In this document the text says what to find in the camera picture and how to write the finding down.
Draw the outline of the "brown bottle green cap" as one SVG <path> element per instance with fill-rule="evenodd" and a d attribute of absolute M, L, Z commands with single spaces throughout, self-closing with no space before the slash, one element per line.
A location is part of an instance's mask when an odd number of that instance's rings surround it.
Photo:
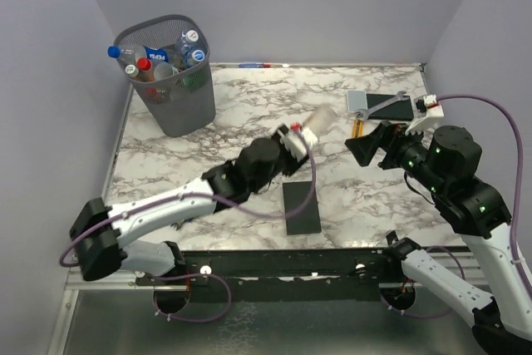
<path fill-rule="evenodd" d="M 303 129 L 311 131 L 316 137 L 320 137 L 324 135 L 336 118 L 335 110 L 329 104 L 323 103 L 304 121 Z"/>

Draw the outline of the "blue label bottle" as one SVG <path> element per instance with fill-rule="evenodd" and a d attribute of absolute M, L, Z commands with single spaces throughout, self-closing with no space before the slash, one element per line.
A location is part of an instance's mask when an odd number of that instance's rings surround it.
<path fill-rule="evenodd" d="M 201 63 L 204 59 L 205 59 L 205 52 L 203 49 L 199 47 L 190 49 L 186 53 L 186 57 L 185 57 L 187 67 L 193 67 Z"/>

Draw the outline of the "clear crushed bottle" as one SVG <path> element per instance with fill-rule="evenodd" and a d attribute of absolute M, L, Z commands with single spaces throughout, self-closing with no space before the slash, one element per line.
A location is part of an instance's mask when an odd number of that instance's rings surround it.
<path fill-rule="evenodd" d="M 194 29 L 183 32 L 175 44 L 175 50 L 182 56 L 196 47 L 199 43 L 200 35 Z"/>

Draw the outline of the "red label bottle red cap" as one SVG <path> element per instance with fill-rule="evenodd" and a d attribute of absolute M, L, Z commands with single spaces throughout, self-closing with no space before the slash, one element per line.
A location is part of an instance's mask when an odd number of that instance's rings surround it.
<path fill-rule="evenodd" d="M 136 62 L 137 68 L 139 69 L 139 74 L 143 81 L 151 82 L 155 80 L 154 70 L 155 64 L 146 57 L 141 57 Z"/>

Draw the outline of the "large orange juice bottle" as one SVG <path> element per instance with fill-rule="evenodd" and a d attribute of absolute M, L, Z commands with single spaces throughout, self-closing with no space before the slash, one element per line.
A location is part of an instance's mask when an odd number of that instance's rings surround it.
<path fill-rule="evenodd" d="M 136 65 L 134 64 L 127 65 L 124 68 L 124 72 L 131 80 L 142 81 L 140 70 L 138 69 Z"/>

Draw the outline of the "pepsi label clear bottle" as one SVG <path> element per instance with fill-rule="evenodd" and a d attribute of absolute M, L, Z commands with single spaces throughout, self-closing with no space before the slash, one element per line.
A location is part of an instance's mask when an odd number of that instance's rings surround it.
<path fill-rule="evenodd" d="M 164 49 L 154 49 L 138 44 L 125 44 L 120 46 L 110 46 L 107 55 L 116 59 L 122 64 L 136 64 L 141 58 L 169 62 L 169 53 Z"/>

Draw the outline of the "green plastic bottle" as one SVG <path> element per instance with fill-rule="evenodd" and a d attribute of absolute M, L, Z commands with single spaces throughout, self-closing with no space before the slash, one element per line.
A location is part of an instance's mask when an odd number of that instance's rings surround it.
<path fill-rule="evenodd" d="M 188 89 L 189 91 L 196 91 L 204 86 L 208 80 L 209 73 L 203 70 L 198 70 L 194 73 L 184 76 L 180 80 L 180 83 L 183 88 Z"/>

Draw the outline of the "red label water bottle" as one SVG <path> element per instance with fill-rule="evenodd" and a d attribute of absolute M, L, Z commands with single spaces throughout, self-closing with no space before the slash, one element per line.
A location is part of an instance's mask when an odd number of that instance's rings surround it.
<path fill-rule="evenodd" d="M 179 72 L 180 71 L 177 67 L 174 67 L 168 62 L 159 62 L 153 69 L 154 81 L 162 81 L 172 76 L 176 76 Z"/>

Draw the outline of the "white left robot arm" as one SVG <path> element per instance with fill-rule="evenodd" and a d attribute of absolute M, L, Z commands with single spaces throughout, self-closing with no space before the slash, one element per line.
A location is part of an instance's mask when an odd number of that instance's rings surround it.
<path fill-rule="evenodd" d="M 68 251 L 84 280 L 106 278 L 124 269 L 144 272 L 166 284 L 185 274 L 177 244 L 153 244 L 142 237 L 171 224 L 187 222 L 235 208 L 259 219 L 287 219 L 300 214 L 312 199 L 282 214 L 267 214 L 243 204 L 277 175 L 290 176 L 305 163 L 315 162 L 316 133 L 302 126 L 280 126 L 272 136 L 259 137 L 234 160 L 217 165 L 187 184 L 144 200 L 106 205 L 102 198 L 87 201 L 70 229 Z"/>

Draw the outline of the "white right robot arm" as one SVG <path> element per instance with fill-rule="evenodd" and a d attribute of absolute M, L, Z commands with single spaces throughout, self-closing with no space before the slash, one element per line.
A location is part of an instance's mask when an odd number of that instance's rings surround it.
<path fill-rule="evenodd" d="M 440 266 L 411 239 L 387 247 L 382 272 L 407 277 L 452 308 L 488 354 L 531 352 L 531 297 L 512 258 L 510 212 L 493 186 L 476 177 L 482 154 L 463 127 L 436 129 L 428 147 L 405 124 L 381 122 L 366 136 L 347 139 L 357 163 L 368 165 L 377 150 L 383 170 L 403 169 L 431 193 L 435 208 L 469 248 L 490 289 L 485 292 Z"/>

